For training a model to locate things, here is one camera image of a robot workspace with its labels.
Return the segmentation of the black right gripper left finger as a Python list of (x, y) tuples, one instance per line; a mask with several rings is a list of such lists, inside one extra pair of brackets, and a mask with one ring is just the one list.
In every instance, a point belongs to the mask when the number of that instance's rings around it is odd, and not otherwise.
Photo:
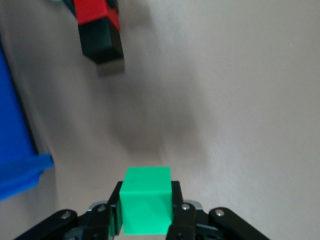
[(55, 212), (17, 240), (113, 240), (122, 227), (119, 181), (107, 201), (92, 204), (82, 215), (71, 209)]

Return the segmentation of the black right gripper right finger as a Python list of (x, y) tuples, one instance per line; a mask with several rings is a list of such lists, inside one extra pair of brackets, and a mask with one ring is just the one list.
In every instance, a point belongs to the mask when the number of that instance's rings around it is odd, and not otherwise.
[(267, 240), (268, 237), (235, 212), (216, 207), (204, 212), (197, 201), (184, 200), (179, 181), (171, 182), (173, 220), (167, 240)]

